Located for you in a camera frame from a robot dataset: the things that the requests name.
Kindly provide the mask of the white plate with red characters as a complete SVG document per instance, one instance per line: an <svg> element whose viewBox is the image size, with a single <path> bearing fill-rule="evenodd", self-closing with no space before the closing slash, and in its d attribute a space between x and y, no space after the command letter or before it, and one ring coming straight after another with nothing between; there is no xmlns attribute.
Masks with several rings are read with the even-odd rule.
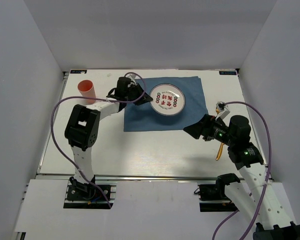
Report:
<svg viewBox="0 0 300 240"><path fill-rule="evenodd" d="M150 102L152 109L163 116L175 116L182 112L186 105L186 98L183 92L172 84L158 84L151 91L149 96L153 99Z"/></svg>

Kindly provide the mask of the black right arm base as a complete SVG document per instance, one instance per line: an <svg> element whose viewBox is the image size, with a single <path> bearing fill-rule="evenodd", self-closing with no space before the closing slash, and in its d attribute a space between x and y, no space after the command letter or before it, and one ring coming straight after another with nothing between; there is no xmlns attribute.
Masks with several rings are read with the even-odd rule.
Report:
<svg viewBox="0 0 300 240"><path fill-rule="evenodd" d="M199 198L202 213L235 212L237 207L227 197L222 197L214 184L200 184L193 192Z"/></svg>

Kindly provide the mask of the pink plastic cup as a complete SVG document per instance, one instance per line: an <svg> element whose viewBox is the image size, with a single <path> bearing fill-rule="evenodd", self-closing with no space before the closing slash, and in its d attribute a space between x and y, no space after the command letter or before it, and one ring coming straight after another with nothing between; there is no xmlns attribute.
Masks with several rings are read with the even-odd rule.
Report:
<svg viewBox="0 0 300 240"><path fill-rule="evenodd" d="M81 93L83 97L88 97L90 99L86 99L86 102L91 105L96 102L96 93L94 89L94 84L92 81L86 79L82 80L81 82L78 83L77 85L78 91Z"/></svg>

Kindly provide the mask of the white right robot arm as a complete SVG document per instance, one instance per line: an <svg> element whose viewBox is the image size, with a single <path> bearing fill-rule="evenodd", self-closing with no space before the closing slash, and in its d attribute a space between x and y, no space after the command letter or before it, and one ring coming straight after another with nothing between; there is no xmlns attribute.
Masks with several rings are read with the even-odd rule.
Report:
<svg viewBox="0 0 300 240"><path fill-rule="evenodd" d="M137 114L141 131L182 130L194 139L215 140L227 147L238 174L219 175L215 192L247 216L246 230L253 239L300 240L300 224L288 216L270 184L271 162L264 161L251 142L247 117L234 115L225 123L229 109L222 101L215 113L209 113L199 78L148 78L140 91L145 104Z"/></svg>

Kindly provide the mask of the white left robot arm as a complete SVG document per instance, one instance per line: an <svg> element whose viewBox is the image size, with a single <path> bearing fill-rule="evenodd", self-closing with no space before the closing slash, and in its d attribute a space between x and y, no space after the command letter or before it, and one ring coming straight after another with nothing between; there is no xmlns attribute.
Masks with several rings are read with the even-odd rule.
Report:
<svg viewBox="0 0 300 240"><path fill-rule="evenodd" d="M121 112L127 102L140 106L153 101L141 85L129 77L120 77L115 88L112 88L106 101L84 106L76 104L70 114L64 136L71 147L75 174L70 178L73 186L78 187L78 193L89 200L95 196L96 187L91 184L95 181L92 168L92 146L95 144L99 131L100 121L104 118Z"/></svg>

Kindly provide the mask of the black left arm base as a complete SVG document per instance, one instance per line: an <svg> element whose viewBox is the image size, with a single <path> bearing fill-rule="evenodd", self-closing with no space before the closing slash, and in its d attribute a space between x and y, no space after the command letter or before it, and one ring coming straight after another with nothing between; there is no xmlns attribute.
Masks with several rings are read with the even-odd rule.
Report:
<svg viewBox="0 0 300 240"><path fill-rule="evenodd" d="M99 188L80 183L70 177L65 193L64 209L110 210L116 198L117 186L99 184Z"/></svg>

